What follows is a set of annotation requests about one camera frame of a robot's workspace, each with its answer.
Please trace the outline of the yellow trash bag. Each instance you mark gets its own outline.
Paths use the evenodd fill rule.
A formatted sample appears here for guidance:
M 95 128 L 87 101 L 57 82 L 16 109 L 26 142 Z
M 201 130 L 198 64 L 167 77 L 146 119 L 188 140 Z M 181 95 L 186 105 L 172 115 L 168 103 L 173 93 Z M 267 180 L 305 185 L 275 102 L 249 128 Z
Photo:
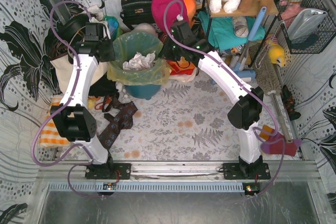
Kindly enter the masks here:
M 163 43 L 145 32 L 129 32 L 113 42 L 115 60 L 107 78 L 126 86 L 165 85 L 170 76 L 166 60 L 159 57 Z

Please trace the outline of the teal trash bin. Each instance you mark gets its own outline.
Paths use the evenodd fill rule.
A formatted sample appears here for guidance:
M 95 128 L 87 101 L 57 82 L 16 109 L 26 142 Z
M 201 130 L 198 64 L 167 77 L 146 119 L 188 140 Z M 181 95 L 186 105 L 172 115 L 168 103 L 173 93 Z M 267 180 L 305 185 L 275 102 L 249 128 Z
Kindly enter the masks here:
M 150 100 L 154 95 L 156 95 L 161 86 L 148 84 L 143 86 L 124 86 L 126 92 L 134 98 Z

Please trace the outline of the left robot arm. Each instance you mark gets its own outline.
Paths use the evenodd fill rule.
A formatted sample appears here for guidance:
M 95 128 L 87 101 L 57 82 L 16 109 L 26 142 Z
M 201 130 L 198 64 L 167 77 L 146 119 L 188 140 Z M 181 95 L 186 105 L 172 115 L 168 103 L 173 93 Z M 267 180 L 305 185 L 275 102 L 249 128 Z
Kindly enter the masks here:
M 114 175 L 113 159 L 97 137 L 97 122 L 88 110 L 88 96 L 98 64 L 114 58 L 112 41 L 102 23 L 87 23 L 83 41 L 75 44 L 73 70 L 58 106 L 50 115 L 61 137 L 84 149 L 89 157 L 88 179 Z

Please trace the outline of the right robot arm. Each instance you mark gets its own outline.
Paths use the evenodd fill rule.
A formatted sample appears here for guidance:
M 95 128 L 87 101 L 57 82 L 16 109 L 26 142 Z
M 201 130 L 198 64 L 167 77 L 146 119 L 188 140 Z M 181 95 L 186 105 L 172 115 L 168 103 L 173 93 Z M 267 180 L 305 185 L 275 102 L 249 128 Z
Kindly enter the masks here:
M 252 88 L 234 73 L 207 40 L 196 38 L 187 21 L 176 20 L 171 26 L 165 25 L 164 29 L 168 38 L 162 50 L 163 57 L 171 61 L 184 57 L 208 74 L 230 99 L 233 106 L 227 117 L 238 130 L 239 170 L 244 177 L 250 177 L 263 163 L 253 132 L 262 111 L 263 90 Z

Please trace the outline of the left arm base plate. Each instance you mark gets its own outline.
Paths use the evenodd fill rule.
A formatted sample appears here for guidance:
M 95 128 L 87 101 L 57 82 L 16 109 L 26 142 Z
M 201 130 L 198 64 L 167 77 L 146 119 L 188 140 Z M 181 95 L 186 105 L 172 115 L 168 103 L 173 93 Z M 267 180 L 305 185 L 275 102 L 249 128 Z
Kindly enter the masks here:
M 116 180 L 117 175 L 120 180 L 130 179 L 131 163 L 114 163 L 111 167 L 108 164 L 89 165 L 86 167 L 85 178 Z

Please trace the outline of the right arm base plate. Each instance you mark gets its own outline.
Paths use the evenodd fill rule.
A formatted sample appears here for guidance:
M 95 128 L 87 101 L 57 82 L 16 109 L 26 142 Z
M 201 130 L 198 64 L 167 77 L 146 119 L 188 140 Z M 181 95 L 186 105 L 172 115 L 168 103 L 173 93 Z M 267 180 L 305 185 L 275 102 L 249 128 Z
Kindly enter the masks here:
M 269 166 L 267 163 L 262 163 L 257 166 L 241 166 L 237 162 L 223 163 L 223 174 L 227 180 L 248 180 L 248 179 L 271 179 Z

